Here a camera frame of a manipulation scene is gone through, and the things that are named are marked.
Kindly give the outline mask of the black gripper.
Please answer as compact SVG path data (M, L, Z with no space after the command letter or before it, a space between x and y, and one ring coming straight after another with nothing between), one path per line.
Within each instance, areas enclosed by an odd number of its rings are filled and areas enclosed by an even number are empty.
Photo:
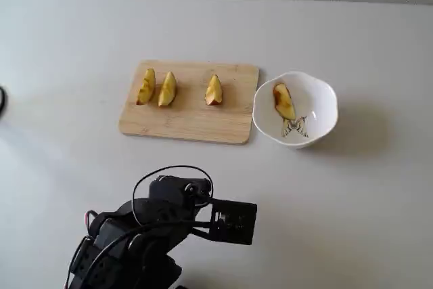
M212 181L207 178L183 178L163 175L149 186L149 199L167 201L196 216L209 204Z

